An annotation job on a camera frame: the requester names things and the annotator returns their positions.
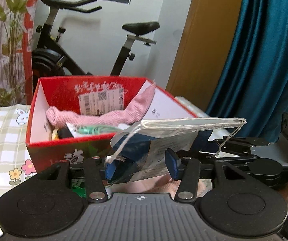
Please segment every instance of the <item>red box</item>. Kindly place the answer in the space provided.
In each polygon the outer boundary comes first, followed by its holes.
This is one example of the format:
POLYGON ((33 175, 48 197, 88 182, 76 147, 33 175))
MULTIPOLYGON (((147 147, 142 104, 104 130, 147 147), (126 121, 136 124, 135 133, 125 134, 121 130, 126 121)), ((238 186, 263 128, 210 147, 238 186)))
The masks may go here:
MULTIPOLYGON (((62 159, 81 162, 91 156, 105 156, 114 133, 82 138, 50 140, 52 126, 46 118, 50 106, 80 114, 78 96, 93 91, 124 88, 124 108, 152 82, 146 78, 119 76, 60 76, 40 78, 31 105, 26 146, 37 172, 62 159)), ((173 96, 157 87, 143 119, 196 117, 173 96)))

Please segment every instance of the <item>metal screw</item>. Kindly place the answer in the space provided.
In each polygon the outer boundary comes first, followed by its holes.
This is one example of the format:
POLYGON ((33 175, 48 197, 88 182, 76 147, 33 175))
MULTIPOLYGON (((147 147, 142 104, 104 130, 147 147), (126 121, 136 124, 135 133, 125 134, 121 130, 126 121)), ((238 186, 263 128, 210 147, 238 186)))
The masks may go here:
POLYGON ((193 193, 188 192, 188 191, 182 191, 182 192, 180 192, 180 193, 178 194, 178 197, 179 197, 180 199, 185 199, 185 200, 187 200, 187 199, 192 199, 193 196, 194 196, 193 193))
POLYGON ((105 198, 105 194, 103 192, 95 191, 89 194, 89 197, 94 200, 101 200, 105 198))

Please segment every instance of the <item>plaid bedsheet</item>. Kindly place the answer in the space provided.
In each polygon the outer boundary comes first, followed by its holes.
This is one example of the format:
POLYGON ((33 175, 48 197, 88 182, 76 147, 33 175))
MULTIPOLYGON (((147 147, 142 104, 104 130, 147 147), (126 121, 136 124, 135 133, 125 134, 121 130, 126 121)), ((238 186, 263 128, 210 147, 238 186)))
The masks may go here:
POLYGON ((29 110, 20 104, 0 108, 0 196, 36 172, 25 144, 29 110))

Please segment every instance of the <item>ribbed gray surface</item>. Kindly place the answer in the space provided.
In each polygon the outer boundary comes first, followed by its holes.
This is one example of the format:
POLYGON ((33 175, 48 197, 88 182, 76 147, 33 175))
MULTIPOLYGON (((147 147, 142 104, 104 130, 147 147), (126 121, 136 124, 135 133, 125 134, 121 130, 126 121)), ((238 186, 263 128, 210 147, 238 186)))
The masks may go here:
MULTIPOLYGON (((3 235, 0 241, 25 238, 3 235)), ((194 207, 174 202, 168 194, 120 194, 103 204, 91 204, 81 219, 56 235, 34 241, 238 241, 202 221, 194 207)), ((248 239, 282 241, 278 235, 248 239)))

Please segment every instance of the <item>pink cloth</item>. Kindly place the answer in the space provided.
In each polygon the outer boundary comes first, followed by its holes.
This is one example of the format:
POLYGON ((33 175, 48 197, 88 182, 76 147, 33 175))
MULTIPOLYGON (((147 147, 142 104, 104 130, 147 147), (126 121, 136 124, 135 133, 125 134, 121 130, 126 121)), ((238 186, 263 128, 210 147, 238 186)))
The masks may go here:
POLYGON ((54 106, 46 111, 46 116, 56 128, 64 127, 66 122, 76 125, 103 124, 118 126, 121 123, 132 124, 144 117, 153 100, 155 88, 156 85, 152 84, 142 94, 136 95, 125 110, 114 110, 100 117, 79 115, 72 111, 60 111, 54 106))

